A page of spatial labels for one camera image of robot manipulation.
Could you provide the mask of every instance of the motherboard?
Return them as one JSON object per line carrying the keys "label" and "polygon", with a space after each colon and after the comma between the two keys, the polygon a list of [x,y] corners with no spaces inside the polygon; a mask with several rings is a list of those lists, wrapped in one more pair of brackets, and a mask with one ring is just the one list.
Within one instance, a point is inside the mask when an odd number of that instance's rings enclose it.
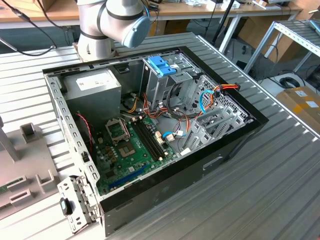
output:
{"label": "motherboard", "polygon": [[149,117],[126,122],[110,120],[94,137],[96,167],[100,173],[100,195],[109,193],[147,174],[177,156],[172,148],[157,141],[157,129]]}

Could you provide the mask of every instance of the metal table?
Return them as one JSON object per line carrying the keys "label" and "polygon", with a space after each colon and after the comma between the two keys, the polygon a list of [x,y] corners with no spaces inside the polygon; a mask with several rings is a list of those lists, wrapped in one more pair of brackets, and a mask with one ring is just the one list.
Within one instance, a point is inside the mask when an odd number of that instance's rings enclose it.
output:
{"label": "metal table", "polygon": [[[304,20],[289,20],[289,21],[274,21],[269,27],[268,31],[264,35],[261,40],[259,46],[256,48],[254,54],[252,55],[250,61],[244,68],[244,72],[248,73],[255,61],[258,59],[259,54],[264,49],[265,45],[268,43],[270,36],[273,34],[275,30],[278,30],[280,33],[274,39],[272,45],[276,46],[279,39],[286,35],[287,37],[294,40],[296,43],[300,44],[304,48],[309,50],[309,53],[301,60],[301,62],[295,67],[294,72],[298,71],[299,68],[308,60],[308,58],[315,54],[320,57],[320,35],[316,33],[316,31],[310,27],[309,21]],[[267,58],[272,50],[274,49],[271,46],[265,54]]]}
{"label": "metal table", "polygon": [[[187,46],[269,118],[236,157],[201,181],[128,223],[111,240],[310,239],[320,229],[320,148],[312,129],[261,86],[192,33],[147,38],[135,49],[116,45],[122,56]],[[0,57],[0,114],[4,130],[33,122],[45,134],[61,179],[77,172],[53,112],[44,68],[79,63],[64,47],[40,57]],[[5,239],[102,240],[98,223],[73,236],[55,194],[0,221]]]}

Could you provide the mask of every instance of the label sticker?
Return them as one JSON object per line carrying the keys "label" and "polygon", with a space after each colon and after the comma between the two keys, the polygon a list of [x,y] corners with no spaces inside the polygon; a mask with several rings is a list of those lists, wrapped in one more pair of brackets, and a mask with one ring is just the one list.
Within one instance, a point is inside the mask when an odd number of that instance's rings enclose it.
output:
{"label": "label sticker", "polygon": [[295,91],[296,94],[298,94],[300,97],[306,97],[308,96],[304,91]]}
{"label": "label sticker", "polygon": [[85,91],[88,89],[93,89],[107,85],[110,82],[109,78],[110,75],[104,72],[92,76],[78,78],[76,80],[76,83],[78,84],[81,91]]}
{"label": "label sticker", "polygon": [[311,108],[318,108],[319,106],[314,101],[307,101],[306,102]]}
{"label": "label sticker", "polygon": [[173,65],[170,65],[170,68],[172,68],[172,69],[176,69],[176,68],[178,68],[179,66],[177,65],[177,64],[173,64]]}

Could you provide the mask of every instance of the desk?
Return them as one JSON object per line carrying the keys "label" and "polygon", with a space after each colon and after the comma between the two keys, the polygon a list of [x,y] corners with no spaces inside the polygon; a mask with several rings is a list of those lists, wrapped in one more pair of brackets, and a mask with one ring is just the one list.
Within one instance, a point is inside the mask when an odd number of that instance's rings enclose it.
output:
{"label": "desk", "polygon": [[[239,153],[202,180],[119,229],[109,240],[315,240],[320,222],[320,136],[193,33],[148,37],[121,56],[189,47],[269,118]],[[44,132],[61,179],[77,174],[50,103],[42,69],[79,63],[72,47],[28,57],[0,55],[0,114],[12,116],[4,131],[33,122]],[[0,235],[12,240],[103,240],[92,224],[73,236],[55,194],[0,221]]]}
{"label": "desk", "polygon": [[[0,10],[0,29],[15,29],[15,28],[30,28],[32,27],[28,22],[23,22],[18,18],[7,6],[0,1],[0,6],[5,9]],[[232,22],[224,37],[224,40],[219,48],[219,51],[224,53],[228,43],[239,23],[240,18],[250,16],[275,16],[275,15],[289,15],[289,19],[293,20],[302,9],[296,5],[283,7],[281,10],[264,10],[254,4],[244,5],[240,8],[232,9],[229,17]],[[43,13],[30,10],[22,10],[30,17],[39,27],[52,26],[44,17]],[[217,8],[214,12],[213,18],[221,18],[225,11]],[[151,21],[156,18],[155,12],[150,12]],[[207,10],[206,6],[191,7],[183,2],[170,3],[164,2],[159,5],[159,21],[167,20],[181,20],[181,19],[208,19],[211,17],[212,11]],[[57,0],[56,3],[47,11],[47,15],[56,24],[60,26],[79,25],[78,6],[74,0]]]}

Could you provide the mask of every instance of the black electronic device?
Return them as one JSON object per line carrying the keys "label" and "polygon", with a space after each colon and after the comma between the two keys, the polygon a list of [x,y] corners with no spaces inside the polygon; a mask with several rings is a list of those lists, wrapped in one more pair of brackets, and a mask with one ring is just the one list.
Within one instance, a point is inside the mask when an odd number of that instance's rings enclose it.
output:
{"label": "black electronic device", "polygon": [[94,222],[106,236],[117,231],[230,160],[268,122],[185,46],[43,73],[79,170],[58,185],[74,234]]}
{"label": "black electronic device", "polygon": [[158,11],[159,10],[159,5],[157,4],[153,4],[153,3],[149,3],[148,9],[151,11]]}
{"label": "black electronic device", "polygon": [[150,0],[150,2],[156,3],[156,4],[160,4],[162,3],[162,0]]}

